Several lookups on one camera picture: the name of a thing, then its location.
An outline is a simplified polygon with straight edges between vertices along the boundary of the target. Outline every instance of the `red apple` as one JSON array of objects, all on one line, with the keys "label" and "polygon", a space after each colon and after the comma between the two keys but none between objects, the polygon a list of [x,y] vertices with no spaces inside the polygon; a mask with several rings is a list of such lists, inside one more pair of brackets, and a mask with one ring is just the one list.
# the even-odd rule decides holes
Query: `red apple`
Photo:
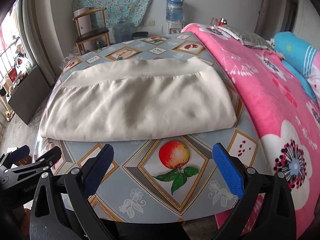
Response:
[{"label": "red apple", "polygon": [[188,148],[181,142],[171,141],[159,150],[161,163],[169,169],[177,169],[187,164],[190,159]]}]

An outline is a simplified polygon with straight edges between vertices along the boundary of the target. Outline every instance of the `wall socket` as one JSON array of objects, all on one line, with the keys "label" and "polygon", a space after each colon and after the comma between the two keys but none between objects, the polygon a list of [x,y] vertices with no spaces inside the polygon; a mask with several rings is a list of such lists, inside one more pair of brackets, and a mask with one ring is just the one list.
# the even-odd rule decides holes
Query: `wall socket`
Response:
[{"label": "wall socket", "polygon": [[156,22],[154,20],[143,22],[143,26],[155,26]]}]

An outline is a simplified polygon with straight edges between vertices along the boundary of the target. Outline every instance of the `blue gripper pad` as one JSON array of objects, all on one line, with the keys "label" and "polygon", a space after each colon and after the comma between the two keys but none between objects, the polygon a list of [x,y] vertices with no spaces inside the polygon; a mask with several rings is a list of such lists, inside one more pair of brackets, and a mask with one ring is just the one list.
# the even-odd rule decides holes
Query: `blue gripper pad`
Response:
[{"label": "blue gripper pad", "polygon": [[16,149],[15,151],[13,151],[12,153],[10,153],[9,162],[10,163],[17,163],[18,161],[20,161],[24,157],[28,156],[29,153],[30,153],[29,147],[27,145],[24,145],[24,146],[20,147],[19,149]]},{"label": "blue gripper pad", "polygon": [[243,178],[233,165],[226,149],[221,143],[216,143],[212,148],[212,158],[216,163],[223,179],[233,195],[241,199],[244,194]]},{"label": "blue gripper pad", "polygon": [[104,175],[107,173],[113,158],[113,147],[110,144],[106,144],[95,157],[95,162],[83,181],[83,194],[86,198],[97,192],[97,189]]}]

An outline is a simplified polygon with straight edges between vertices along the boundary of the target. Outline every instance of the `folded beige garment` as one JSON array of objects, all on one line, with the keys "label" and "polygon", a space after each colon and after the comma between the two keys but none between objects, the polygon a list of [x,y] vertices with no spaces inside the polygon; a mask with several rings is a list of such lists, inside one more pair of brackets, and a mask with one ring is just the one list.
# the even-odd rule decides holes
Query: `folded beige garment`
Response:
[{"label": "folded beige garment", "polygon": [[198,58],[128,59],[73,72],[49,102],[40,133],[69,141],[156,139],[235,121],[223,81]]}]

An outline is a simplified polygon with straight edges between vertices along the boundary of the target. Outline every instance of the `chair seat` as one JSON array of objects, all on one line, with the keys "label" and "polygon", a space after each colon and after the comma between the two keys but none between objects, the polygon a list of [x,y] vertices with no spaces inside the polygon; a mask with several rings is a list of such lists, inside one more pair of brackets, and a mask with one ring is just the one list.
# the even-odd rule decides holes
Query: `chair seat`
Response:
[{"label": "chair seat", "polygon": [[84,33],[77,38],[76,43],[81,42],[81,41],[85,41],[85,40],[90,39],[92,37],[99,36],[101,34],[108,33],[108,32],[109,32],[109,29],[103,27],[103,28],[99,28],[99,29],[90,31],[88,33]]}]

